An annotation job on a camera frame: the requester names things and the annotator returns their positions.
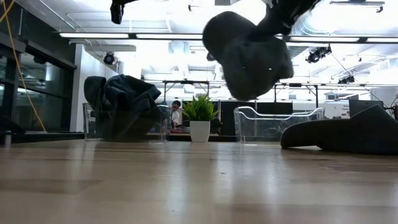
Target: white wall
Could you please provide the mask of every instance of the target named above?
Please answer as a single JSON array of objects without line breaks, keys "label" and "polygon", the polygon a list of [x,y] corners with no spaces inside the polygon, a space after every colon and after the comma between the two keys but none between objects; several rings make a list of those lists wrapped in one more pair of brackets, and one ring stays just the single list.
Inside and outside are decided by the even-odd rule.
[{"label": "white wall", "polygon": [[84,45],[81,44],[76,45],[75,65],[78,68],[73,75],[70,131],[79,132],[83,131],[83,103],[87,103],[83,89],[86,78],[100,76],[109,79],[117,73],[87,53]]}]

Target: spotlight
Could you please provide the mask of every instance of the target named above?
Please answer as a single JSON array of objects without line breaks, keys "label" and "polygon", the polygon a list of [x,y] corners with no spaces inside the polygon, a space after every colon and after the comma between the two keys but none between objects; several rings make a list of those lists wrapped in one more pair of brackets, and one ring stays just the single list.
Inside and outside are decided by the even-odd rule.
[{"label": "spotlight", "polygon": [[331,47],[318,47],[310,51],[310,55],[305,59],[308,63],[317,63],[319,60],[331,54]]},{"label": "spotlight", "polygon": [[354,83],[355,82],[355,78],[353,75],[349,75],[348,77],[339,79],[337,84],[349,84],[349,83]]},{"label": "spotlight", "polygon": [[118,59],[114,56],[114,52],[107,52],[104,57],[104,63],[107,65],[114,65],[118,62]]}]

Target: wooden table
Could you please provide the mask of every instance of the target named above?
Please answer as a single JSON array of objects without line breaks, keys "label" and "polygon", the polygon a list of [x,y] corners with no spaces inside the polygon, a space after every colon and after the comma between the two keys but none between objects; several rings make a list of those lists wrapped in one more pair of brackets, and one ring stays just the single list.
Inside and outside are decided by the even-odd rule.
[{"label": "wooden table", "polygon": [[398,158],[278,144],[0,149],[0,223],[398,223]]}]

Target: cable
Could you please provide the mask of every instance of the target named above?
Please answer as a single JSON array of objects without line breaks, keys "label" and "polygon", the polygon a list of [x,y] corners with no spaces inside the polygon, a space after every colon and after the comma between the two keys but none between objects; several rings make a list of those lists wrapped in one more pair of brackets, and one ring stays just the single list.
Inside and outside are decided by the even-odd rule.
[{"label": "cable", "polygon": [[8,12],[11,10],[11,7],[14,5],[14,3],[15,3],[15,0],[12,0],[10,6],[7,9],[4,7],[4,14],[0,18],[0,23],[8,15]]},{"label": "cable", "polygon": [[40,119],[39,115],[37,114],[37,111],[36,111],[36,109],[35,109],[35,106],[33,105],[32,100],[30,99],[29,93],[28,93],[28,91],[27,91],[26,84],[25,84],[25,80],[24,80],[24,76],[22,75],[22,71],[21,71],[21,66],[19,65],[17,52],[16,52],[16,50],[15,50],[14,40],[12,39],[11,26],[10,26],[10,22],[9,22],[7,13],[10,11],[10,9],[11,9],[12,5],[14,4],[14,2],[15,2],[15,0],[12,0],[12,2],[11,2],[11,4],[10,4],[10,6],[8,7],[8,9],[6,9],[6,3],[3,2],[3,7],[4,7],[4,12],[5,12],[5,13],[4,13],[4,15],[0,18],[0,23],[2,22],[2,20],[3,20],[4,17],[5,17],[5,18],[6,18],[6,22],[7,22],[7,27],[8,27],[8,33],[9,33],[9,35],[10,35],[10,41],[11,41],[12,52],[14,53],[15,61],[16,61],[16,63],[17,63],[18,72],[19,72],[19,75],[21,76],[22,84],[23,84],[23,86],[24,86],[24,88],[25,88],[27,98],[28,98],[28,100],[29,100],[30,106],[31,106],[32,109],[33,109],[33,112],[34,112],[35,115],[36,115],[36,118],[39,120],[39,123],[40,123],[40,125],[41,125],[43,131],[46,131],[46,129],[45,129],[44,125],[43,125],[43,122],[42,122],[42,120]]}]

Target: ceiling light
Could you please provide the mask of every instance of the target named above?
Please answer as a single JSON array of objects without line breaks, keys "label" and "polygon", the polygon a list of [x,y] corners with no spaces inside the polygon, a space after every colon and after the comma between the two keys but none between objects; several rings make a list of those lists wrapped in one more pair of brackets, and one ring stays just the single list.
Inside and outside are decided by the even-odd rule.
[{"label": "ceiling light", "polygon": [[290,37],[288,42],[321,42],[321,43],[344,43],[344,42],[357,42],[359,37]]},{"label": "ceiling light", "polygon": [[205,46],[189,46],[190,50],[204,50],[206,51],[206,47]]},{"label": "ceiling light", "polygon": [[65,38],[84,38],[84,39],[128,39],[129,34],[101,34],[101,33],[60,33]]},{"label": "ceiling light", "polygon": [[137,34],[137,39],[201,40],[201,34]]},{"label": "ceiling light", "polygon": [[398,37],[386,37],[386,38],[368,38],[366,42],[379,42],[379,43],[390,43],[398,44]]},{"label": "ceiling light", "polygon": [[289,47],[327,47],[329,46],[328,44],[324,43],[298,43],[298,42],[288,42],[286,43]]}]

